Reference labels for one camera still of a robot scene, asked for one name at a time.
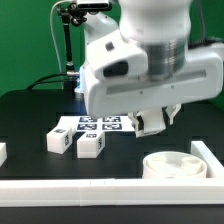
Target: white tray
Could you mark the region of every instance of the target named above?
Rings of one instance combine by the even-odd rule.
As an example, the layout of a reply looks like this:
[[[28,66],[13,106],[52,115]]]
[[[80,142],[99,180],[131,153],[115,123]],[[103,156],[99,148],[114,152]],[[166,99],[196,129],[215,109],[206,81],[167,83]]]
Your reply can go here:
[[[201,141],[191,154],[207,163],[207,178],[0,181],[0,206],[224,204],[223,166]]]

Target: green screen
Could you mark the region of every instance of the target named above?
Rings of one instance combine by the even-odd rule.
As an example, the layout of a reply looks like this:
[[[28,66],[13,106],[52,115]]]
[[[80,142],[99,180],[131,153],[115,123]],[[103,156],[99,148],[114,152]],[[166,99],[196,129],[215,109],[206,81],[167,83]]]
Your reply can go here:
[[[1,0],[0,2],[0,96],[15,89],[25,89],[46,75],[58,73],[58,64],[50,32],[50,10],[55,0]],[[202,0],[207,36],[224,38],[223,0]],[[109,14],[119,20],[120,8]],[[200,25],[195,1],[190,17],[190,40],[200,39]],[[54,14],[54,29],[65,70],[65,47],[60,17]],[[76,68],[84,61],[83,27],[71,26],[73,59]],[[37,88],[61,88],[60,84],[46,84]],[[215,101],[223,105],[222,95]]]

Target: white robot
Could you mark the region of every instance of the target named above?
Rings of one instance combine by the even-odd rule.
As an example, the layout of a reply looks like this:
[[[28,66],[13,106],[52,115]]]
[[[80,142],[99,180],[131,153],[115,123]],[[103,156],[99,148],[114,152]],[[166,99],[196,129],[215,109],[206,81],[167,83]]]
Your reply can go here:
[[[73,1],[82,9],[108,7],[108,0]],[[182,103],[217,96],[223,85],[224,45],[188,50],[192,0],[119,0],[117,23],[87,15],[86,61],[81,68],[87,113],[127,114],[136,136],[165,129]]]

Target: camera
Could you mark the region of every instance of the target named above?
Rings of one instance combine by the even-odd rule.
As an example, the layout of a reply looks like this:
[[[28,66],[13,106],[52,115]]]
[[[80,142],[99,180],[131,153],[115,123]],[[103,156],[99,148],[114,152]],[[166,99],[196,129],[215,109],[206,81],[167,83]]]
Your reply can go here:
[[[109,0],[77,0],[77,6],[83,10],[105,10],[110,6]]]

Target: black table surface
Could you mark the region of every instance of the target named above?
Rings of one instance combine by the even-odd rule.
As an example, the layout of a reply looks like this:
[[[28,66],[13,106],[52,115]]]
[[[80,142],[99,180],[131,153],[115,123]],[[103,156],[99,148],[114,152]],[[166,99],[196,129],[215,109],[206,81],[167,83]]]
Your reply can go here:
[[[183,105],[174,125],[154,136],[106,133],[106,147],[97,159],[77,159],[76,140],[82,133],[74,135],[63,155],[48,152],[46,134],[60,117],[79,115],[86,115],[84,102],[61,90],[18,90],[2,96],[0,142],[6,142],[8,158],[0,180],[141,178],[146,155],[164,150],[190,153],[194,140],[204,141],[224,162],[224,111],[208,101]],[[1,223],[18,218],[23,223],[222,223],[224,206],[1,208],[0,217]]]

